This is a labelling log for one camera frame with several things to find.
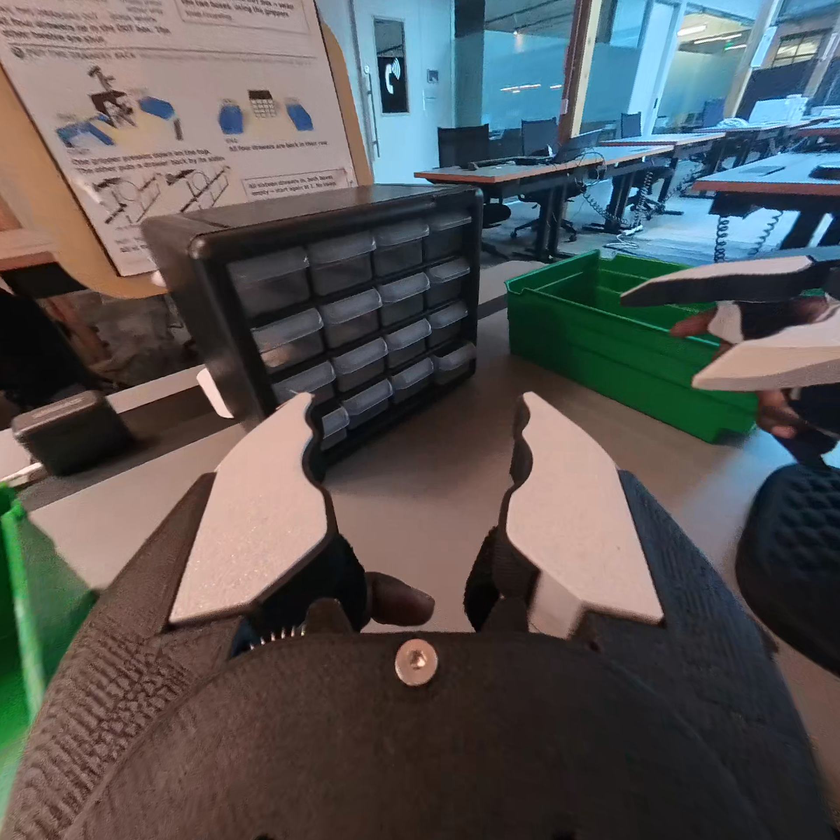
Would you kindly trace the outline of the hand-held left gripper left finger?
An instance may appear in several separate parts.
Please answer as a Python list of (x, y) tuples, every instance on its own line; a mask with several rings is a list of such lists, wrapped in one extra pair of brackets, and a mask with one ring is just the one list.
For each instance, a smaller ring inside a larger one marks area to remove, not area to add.
[(311, 394), (293, 396), (216, 467), (169, 624), (251, 612), (338, 535), (330, 495), (312, 475), (312, 406)]

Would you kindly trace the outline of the black drawer cabinet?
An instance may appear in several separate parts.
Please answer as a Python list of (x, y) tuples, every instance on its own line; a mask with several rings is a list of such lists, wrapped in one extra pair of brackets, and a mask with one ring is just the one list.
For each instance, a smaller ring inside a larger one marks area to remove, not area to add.
[[(402, 221), (412, 213), (455, 207), (468, 207), (474, 216), (473, 337), (477, 345), (482, 203), (481, 194), (474, 187), (344, 188), (155, 217), (144, 222), (142, 230), (176, 309), (234, 420), (251, 429), (281, 405), (270, 390), (228, 267), (240, 259)], [(476, 360), (471, 375), (475, 371)], [(341, 450), (323, 452), (320, 438), (320, 474), (385, 431), (420, 414), (467, 380), (451, 385), (418, 408), (402, 409), (390, 423), (378, 423)], [(313, 406), (311, 418), (321, 436)]]

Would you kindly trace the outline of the white door with phone sign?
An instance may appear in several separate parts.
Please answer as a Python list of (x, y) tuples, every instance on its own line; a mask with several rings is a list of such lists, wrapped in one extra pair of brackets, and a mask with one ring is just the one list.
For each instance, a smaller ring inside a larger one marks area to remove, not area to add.
[(381, 182), (399, 182), (403, 134), (411, 122), (406, 16), (389, 10), (386, 2), (368, 2), (363, 12), (360, 40), (374, 175)]

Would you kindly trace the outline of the black laptop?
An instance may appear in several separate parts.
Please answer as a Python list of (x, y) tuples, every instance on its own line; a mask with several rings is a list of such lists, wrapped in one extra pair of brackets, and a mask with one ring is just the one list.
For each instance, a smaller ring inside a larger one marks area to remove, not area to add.
[(564, 141), (553, 155), (551, 162), (559, 165), (580, 159), (585, 153), (592, 152), (599, 146), (601, 136), (602, 130), (596, 129)]

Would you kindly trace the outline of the black textured chair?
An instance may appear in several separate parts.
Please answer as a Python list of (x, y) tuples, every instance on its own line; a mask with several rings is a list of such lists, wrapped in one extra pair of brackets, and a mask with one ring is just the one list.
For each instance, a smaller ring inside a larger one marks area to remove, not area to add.
[(759, 488), (735, 560), (743, 600), (780, 640), (839, 676), (839, 470), (792, 464)]

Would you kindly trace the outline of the green plastic bin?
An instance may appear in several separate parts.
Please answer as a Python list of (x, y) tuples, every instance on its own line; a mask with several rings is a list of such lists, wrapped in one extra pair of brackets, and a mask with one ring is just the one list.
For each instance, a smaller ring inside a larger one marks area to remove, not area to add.
[(1, 757), (10, 774), (60, 660), (97, 594), (1, 489)]
[(691, 384), (718, 351), (718, 341), (669, 333), (700, 305), (621, 304), (625, 291), (682, 269), (592, 250), (509, 279), (510, 351), (710, 444), (750, 434), (754, 394), (702, 391)]

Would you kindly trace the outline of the person's left hand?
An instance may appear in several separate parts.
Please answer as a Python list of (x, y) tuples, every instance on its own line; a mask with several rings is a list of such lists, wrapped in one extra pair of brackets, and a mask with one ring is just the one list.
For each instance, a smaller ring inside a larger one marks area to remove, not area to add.
[(369, 622), (419, 627), (434, 614), (434, 598), (389, 574), (366, 572), (366, 616)]

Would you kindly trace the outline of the group of clear drawers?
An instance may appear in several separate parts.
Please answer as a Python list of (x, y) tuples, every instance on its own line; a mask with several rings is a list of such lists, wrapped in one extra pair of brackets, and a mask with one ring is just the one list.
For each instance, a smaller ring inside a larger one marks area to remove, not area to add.
[(474, 372), (474, 226), (433, 209), (227, 268), (272, 395), (312, 396), (323, 452)]

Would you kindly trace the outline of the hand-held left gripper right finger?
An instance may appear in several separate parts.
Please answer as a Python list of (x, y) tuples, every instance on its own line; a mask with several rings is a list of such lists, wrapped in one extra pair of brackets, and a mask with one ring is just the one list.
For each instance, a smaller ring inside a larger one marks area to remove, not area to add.
[(620, 472), (590, 435), (535, 392), (518, 398), (511, 486), (500, 506), (500, 594), (529, 630), (570, 639), (588, 613), (664, 620)]

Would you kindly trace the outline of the wood edged office desk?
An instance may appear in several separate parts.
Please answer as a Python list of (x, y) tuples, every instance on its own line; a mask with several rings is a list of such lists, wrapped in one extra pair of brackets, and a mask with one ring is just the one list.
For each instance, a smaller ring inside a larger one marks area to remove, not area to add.
[(716, 141), (725, 140), (723, 132), (654, 133), (626, 138), (601, 140), (602, 146), (669, 146), (672, 149), (698, 148)]
[(710, 214), (746, 218), (762, 209), (794, 213), (779, 249), (838, 246), (838, 150), (784, 152), (697, 179), (692, 193), (712, 195)]
[(546, 194), (531, 255), (547, 264), (561, 257), (558, 252), (560, 232), (566, 205), (574, 190), (581, 189), (581, 196), (584, 196), (589, 189), (587, 183), (612, 180), (613, 195), (604, 219), (608, 233), (620, 232), (634, 175), (643, 169), (667, 163), (675, 151), (673, 143), (607, 145), (584, 151), (571, 161), (562, 163), (471, 164), (466, 169), (450, 166), (416, 171), (414, 176), (436, 185), (476, 186), (485, 198), (490, 199)]

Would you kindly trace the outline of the black office chair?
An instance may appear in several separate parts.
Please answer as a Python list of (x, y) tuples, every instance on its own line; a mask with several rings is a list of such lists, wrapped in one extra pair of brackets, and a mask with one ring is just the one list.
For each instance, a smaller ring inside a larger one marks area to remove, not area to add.
[[(488, 160), (490, 129), (488, 123), (459, 128), (437, 129), (438, 167), (459, 167), (470, 170), (479, 161)], [(505, 223), (511, 209), (503, 201), (485, 196), (483, 226), (491, 228)]]

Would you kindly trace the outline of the black box device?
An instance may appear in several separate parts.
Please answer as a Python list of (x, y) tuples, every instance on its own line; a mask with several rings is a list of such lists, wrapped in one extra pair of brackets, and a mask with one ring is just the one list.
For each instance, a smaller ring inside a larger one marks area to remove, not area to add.
[(14, 440), (54, 477), (91, 469), (136, 443), (121, 416), (98, 391), (79, 392), (21, 413), (11, 429)]

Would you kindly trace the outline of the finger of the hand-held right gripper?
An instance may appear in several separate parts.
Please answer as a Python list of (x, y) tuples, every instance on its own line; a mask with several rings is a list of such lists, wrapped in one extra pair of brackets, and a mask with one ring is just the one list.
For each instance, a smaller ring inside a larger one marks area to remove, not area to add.
[(697, 372), (703, 391), (759, 392), (839, 383), (839, 311), (776, 334), (743, 339)]
[(831, 291), (830, 255), (777, 255), (696, 266), (646, 280), (621, 294), (627, 308), (690, 303), (781, 302)]

